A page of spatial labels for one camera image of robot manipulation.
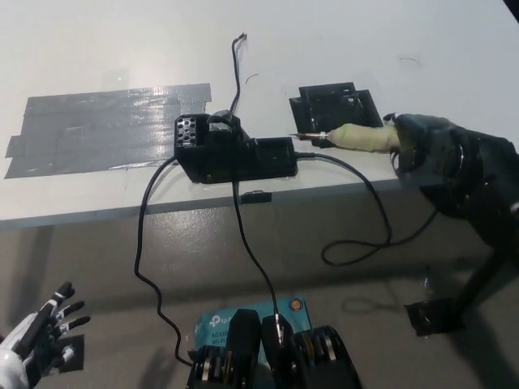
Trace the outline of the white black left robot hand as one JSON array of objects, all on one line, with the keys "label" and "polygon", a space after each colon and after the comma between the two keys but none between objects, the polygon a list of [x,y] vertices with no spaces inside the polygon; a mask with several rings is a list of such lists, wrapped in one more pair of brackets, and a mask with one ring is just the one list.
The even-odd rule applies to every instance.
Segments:
[{"label": "white black left robot hand", "polygon": [[85,302],[66,302],[75,294],[71,282],[62,284],[43,306],[22,319],[1,338],[1,387],[34,388],[52,373],[65,374],[84,368],[85,338],[71,331],[91,317],[70,316]]}]

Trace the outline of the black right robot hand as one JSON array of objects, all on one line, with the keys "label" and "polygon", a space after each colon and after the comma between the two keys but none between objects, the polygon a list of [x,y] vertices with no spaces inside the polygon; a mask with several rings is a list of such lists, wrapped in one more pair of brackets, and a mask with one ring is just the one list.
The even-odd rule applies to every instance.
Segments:
[{"label": "black right robot hand", "polygon": [[444,179],[461,169],[463,151],[456,140],[459,129],[446,118],[416,113],[389,113],[384,122],[391,125],[399,144],[391,148],[390,161],[397,175],[422,167]]}]

